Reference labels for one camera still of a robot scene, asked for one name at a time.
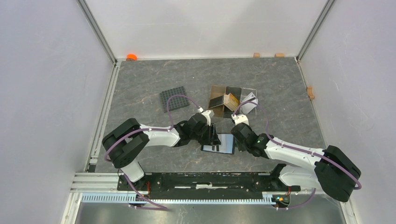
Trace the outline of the black card holder wallet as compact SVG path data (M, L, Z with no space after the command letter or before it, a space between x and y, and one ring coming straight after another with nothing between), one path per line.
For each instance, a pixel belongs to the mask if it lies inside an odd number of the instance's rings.
M201 151L219 153L219 154L234 154L234 136L228 133L219 133L218 139L214 145L202 145Z

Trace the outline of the black credit card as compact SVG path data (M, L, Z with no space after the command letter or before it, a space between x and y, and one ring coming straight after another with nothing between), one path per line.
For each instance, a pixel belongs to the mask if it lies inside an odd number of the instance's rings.
M224 95L210 99L208 108L223 106L223 103L224 103Z

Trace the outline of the amber and black organizer box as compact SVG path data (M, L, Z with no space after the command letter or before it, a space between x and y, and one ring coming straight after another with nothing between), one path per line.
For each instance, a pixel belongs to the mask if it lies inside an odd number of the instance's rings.
M212 85L208 109L213 110L215 117L231 118L240 103L242 88L223 85Z

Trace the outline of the orange card stack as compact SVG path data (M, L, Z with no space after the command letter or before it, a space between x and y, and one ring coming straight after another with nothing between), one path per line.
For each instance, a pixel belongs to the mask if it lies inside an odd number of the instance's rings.
M223 105L232 112L235 112L240 105L239 100L232 94L224 94L224 103Z

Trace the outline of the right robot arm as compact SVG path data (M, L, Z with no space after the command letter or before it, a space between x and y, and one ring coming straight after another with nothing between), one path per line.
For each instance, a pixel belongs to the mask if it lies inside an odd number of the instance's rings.
M252 128L240 123L231 129L239 149L255 157L287 163L279 173L270 177L275 190L286 186L305 186L322 189L328 196L347 202L361 176L359 168L336 146L326 149L291 144L272 135L257 135Z

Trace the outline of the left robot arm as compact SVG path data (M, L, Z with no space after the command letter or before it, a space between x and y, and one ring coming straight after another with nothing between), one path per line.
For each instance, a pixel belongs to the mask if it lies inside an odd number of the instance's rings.
M136 159L138 154L146 147L181 147L192 140L203 146L220 145L210 118L204 113L196 113L189 120L168 127L146 126L134 118L127 119L103 138L105 160L127 176L131 187L141 190L146 186L147 178Z

